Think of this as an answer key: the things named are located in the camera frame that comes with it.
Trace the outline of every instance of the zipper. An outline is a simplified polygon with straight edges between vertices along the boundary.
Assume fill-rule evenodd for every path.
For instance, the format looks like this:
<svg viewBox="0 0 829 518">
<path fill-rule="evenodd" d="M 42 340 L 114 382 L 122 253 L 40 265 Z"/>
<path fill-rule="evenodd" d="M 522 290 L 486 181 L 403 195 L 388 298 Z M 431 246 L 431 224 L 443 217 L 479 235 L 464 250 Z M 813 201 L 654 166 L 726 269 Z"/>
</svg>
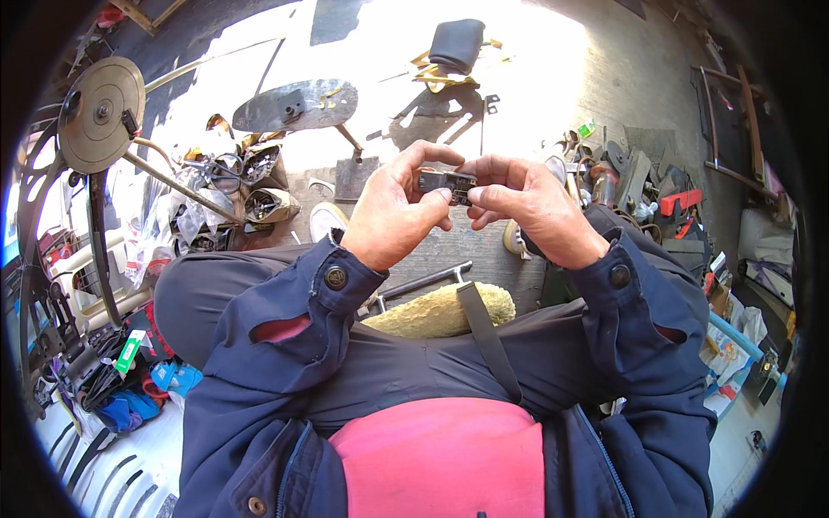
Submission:
<svg viewBox="0 0 829 518">
<path fill-rule="evenodd" d="M 302 446 L 308 432 L 311 431 L 311 423 L 305 424 L 305 429 L 299 434 L 297 445 L 293 447 L 291 456 L 288 457 L 288 463 L 285 464 L 285 472 L 282 474 L 282 480 L 279 481 L 279 492 L 276 494 L 276 518 L 282 518 L 285 514 L 285 489 L 288 486 L 288 473 L 291 471 L 291 465 L 296 460 L 299 448 Z"/>
<path fill-rule="evenodd" d="M 599 445 L 599 449 L 602 450 L 602 455 L 604 456 L 604 461 L 608 465 L 608 469 L 610 469 L 610 474 L 613 476 L 613 482 L 616 484 L 616 489 L 619 491 L 619 495 L 622 497 L 622 503 L 624 504 L 624 511 L 628 518 L 633 518 L 633 504 L 630 502 L 630 498 L 628 497 L 628 492 L 624 490 L 624 486 L 622 486 L 622 481 L 619 480 L 619 475 L 616 473 L 616 468 L 613 467 L 613 462 L 610 460 L 610 456 L 608 455 L 608 451 L 604 449 L 604 444 L 599 436 L 596 434 L 596 430 L 593 429 L 593 425 L 590 424 L 590 420 L 587 419 L 587 415 L 584 414 L 584 410 L 582 410 L 581 405 L 577 404 L 576 408 L 579 409 L 579 415 L 581 416 L 584 424 L 587 425 L 588 430 L 590 433 L 593 434 L 593 438 L 596 439 L 596 443 Z"/>
</svg>

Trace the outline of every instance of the navy blue jacket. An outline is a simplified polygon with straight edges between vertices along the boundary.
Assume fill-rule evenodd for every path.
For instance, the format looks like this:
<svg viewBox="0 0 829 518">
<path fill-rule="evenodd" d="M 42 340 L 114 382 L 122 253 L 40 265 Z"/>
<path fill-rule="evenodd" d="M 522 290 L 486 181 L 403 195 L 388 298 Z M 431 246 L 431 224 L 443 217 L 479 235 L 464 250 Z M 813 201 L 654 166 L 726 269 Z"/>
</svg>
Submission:
<svg viewBox="0 0 829 518">
<path fill-rule="evenodd" d="M 586 302 L 587 346 L 628 401 L 621 414 L 599 421 L 579 405 L 542 421 L 547 516 L 710 514 L 716 420 L 702 406 L 705 367 L 697 355 L 707 304 L 660 247 L 638 249 L 632 238 L 641 236 L 610 229 L 608 254 L 567 273 Z M 340 291 L 323 282 L 333 265 L 348 275 Z M 631 274 L 621 288 L 611 281 L 619 265 Z M 176 517 L 346 516 L 342 461 L 297 416 L 306 391 L 339 368 L 354 312 L 383 280 L 324 239 L 231 300 L 204 380 L 187 396 Z M 306 313 L 310 324 L 297 336 L 253 342 L 259 324 Z M 670 341 L 658 327 L 681 337 Z"/>
</svg>

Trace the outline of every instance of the hand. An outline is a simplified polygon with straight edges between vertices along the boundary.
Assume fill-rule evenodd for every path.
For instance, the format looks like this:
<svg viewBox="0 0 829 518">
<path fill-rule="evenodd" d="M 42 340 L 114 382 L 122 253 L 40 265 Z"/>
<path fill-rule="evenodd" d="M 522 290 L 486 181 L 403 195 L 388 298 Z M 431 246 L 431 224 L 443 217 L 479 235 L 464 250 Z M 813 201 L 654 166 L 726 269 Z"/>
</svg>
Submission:
<svg viewBox="0 0 829 518">
<path fill-rule="evenodd" d="M 473 230 L 513 219 L 547 259 L 567 269 L 583 268 L 608 253 L 610 244 L 544 164 L 487 155 L 456 171 L 478 177 L 467 210 Z"/>
<path fill-rule="evenodd" d="M 361 263 L 380 271 L 399 263 L 438 226 L 452 229 L 449 189 L 417 191 L 423 162 L 463 164 L 449 146 L 419 140 L 374 171 L 360 194 L 340 245 Z"/>
</svg>

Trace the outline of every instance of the dark pants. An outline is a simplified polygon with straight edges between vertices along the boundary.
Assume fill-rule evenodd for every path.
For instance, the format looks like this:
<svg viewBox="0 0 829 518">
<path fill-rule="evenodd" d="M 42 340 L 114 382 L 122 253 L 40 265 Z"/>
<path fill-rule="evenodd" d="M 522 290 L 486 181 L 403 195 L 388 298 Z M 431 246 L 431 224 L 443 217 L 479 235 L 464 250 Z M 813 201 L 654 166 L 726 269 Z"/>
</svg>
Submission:
<svg viewBox="0 0 829 518">
<path fill-rule="evenodd" d="M 609 230 L 623 224 L 608 211 L 589 220 L 599 232 L 602 227 Z M 637 234 L 634 240 L 639 245 L 639 238 L 647 238 Z M 311 246 L 193 254 L 173 261 L 156 288 L 159 331 L 184 361 L 201 369 L 214 346 L 216 323 L 227 303 L 284 269 Z M 496 278 L 490 281 L 497 283 Z M 576 403 L 601 404 L 616 397 L 590 357 L 581 322 L 583 308 L 584 301 L 579 299 L 496 327 L 524 394 L 521 406 L 537 418 Z M 340 370 L 308 393 L 304 417 L 321 432 L 417 399 L 509 401 L 471 334 L 410 340 L 358 322 L 350 338 Z"/>
</svg>

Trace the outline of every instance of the brass disc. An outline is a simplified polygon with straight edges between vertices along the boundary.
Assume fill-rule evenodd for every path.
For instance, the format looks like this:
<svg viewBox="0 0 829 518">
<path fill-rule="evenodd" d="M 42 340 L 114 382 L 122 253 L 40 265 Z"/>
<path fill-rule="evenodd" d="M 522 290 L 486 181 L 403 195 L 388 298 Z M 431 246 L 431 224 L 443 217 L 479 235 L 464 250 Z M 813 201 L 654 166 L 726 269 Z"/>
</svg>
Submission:
<svg viewBox="0 0 829 518">
<path fill-rule="evenodd" d="M 121 122 L 126 109 L 141 128 L 144 78 L 135 63 L 108 57 L 80 75 L 58 121 L 58 144 L 69 167 L 86 174 L 101 172 L 124 155 L 130 144 Z"/>
</svg>

